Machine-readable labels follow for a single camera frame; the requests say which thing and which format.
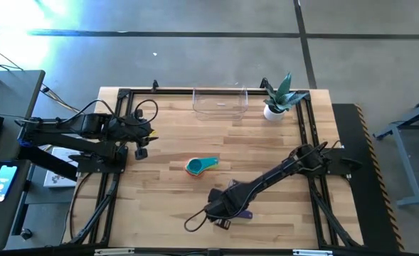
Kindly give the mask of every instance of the clear plastic container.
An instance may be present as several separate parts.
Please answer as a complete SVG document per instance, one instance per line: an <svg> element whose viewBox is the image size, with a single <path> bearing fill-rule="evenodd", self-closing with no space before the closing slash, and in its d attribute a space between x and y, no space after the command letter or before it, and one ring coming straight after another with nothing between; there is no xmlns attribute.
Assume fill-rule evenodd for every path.
<svg viewBox="0 0 419 256"><path fill-rule="evenodd" d="M199 120L241 120L247 108L245 87L233 90L193 89L193 110Z"/></svg>

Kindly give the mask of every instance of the phone screen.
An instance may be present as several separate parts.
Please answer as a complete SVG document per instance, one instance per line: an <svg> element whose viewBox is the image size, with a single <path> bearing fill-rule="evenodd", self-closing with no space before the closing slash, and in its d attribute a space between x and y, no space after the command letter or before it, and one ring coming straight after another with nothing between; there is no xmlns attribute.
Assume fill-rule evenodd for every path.
<svg viewBox="0 0 419 256"><path fill-rule="evenodd" d="M11 182L16 173L16 166L2 166L0 169L0 202L2 202L7 193L9 192L9 188Z"/></svg>

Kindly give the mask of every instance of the concrete floor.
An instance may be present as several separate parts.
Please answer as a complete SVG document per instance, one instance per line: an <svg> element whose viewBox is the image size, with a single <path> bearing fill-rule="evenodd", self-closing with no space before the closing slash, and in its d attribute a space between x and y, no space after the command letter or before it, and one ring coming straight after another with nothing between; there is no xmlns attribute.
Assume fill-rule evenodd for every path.
<svg viewBox="0 0 419 256"><path fill-rule="evenodd" d="M289 70L293 88L309 88L299 38L160 38L26 36L21 29L297 33L292 0L0 1L0 51L25 69L44 69L45 83L82 107L100 86L257 87L278 85ZM419 0L301 0L308 33L419 34ZM318 88L334 103L358 103L376 132L419 102L419 40L309 39ZM8 64L0 57L0 63ZM34 114L72 113L40 96ZM411 195L391 138L375 142L392 201ZM419 252L419 206L395 207L409 252ZM7 248L56 245L68 204L30 208L36 236ZM54 235L43 235L52 228Z"/></svg>

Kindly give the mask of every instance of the hazard stripe tape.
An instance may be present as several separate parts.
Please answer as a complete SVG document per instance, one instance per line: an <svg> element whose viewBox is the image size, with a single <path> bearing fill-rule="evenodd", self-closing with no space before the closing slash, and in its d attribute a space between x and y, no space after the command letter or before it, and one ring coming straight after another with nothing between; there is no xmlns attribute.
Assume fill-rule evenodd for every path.
<svg viewBox="0 0 419 256"><path fill-rule="evenodd" d="M361 125L362 125L363 130L364 130L364 135L366 136L368 149L371 152L373 167L374 167L375 172L377 174L378 182L380 183L381 195L383 196L383 200L385 201L386 211L388 212L389 219L390 219L390 222L391 222L391 226L393 227L393 232L396 235L396 241L398 243L399 250L401 252L404 252L405 248L404 248L403 243L402 243L402 237L400 235L399 227L398 227L397 222L396 222L396 217L394 215L393 208L391 206L391 200L389 199L388 192L386 192L386 186L385 186L385 183L383 181L383 175L381 174L381 171L380 171L380 165L378 164L377 156L375 154L375 150L373 149L373 144L372 144L372 141L371 141L371 135L368 132L367 124L366 124L366 121L364 120L363 110L358 105L355 105L355 106L358 109L359 119L361 120Z"/></svg>

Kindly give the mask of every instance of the butcher block tabletop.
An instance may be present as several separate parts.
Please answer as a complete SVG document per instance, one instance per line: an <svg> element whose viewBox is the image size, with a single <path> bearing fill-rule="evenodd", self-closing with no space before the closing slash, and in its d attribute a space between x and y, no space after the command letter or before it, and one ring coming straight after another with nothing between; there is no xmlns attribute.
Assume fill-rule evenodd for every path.
<svg viewBox="0 0 419 256"><path fill-rule="evenodd" d="M114 109L118 90L119 87L101 87L99 98ZM310 95L319 141L332 145L339 135L329 91L310 90ZM259 193L248 208L253 212L252 220L234 218L229 230L209 221L194 233L184 229L184 221L207 204L212 188L226 189L232 179L252 181L302 144L295 107L285 113L282 121L269 122L263 117L265 98L265 95L249 95L248 110L241 120L202 121L193 110L192 94L136 94L134 106L145 99L157 102L159 113L151 124L159 139L147 146L149 157L141 161L135 160L136 146L127 144L129 158L117 192L109 246L318 248L309 185L301 175L287 177ZM154 114L150 103L141 108L147 119ZM305 104L302 109L311 142ZM95 111L105 113L107 109L97 103ZM184 171L189 159L210 156L219 158L217 168L199 177ZM94 212L100 177L101 174L93 174L75 199L71 216L74 233ZM327 176L327 183L335 216L352 238L363 244L349 183L339 176ZM320 214L329 241L327 222L321 211ZM188 227L195 228L203 218L204 214L200 214ZM98 237L104 225L105 214L101 217ZM69 228L63 242L70 239L68 231Z"/></svg>

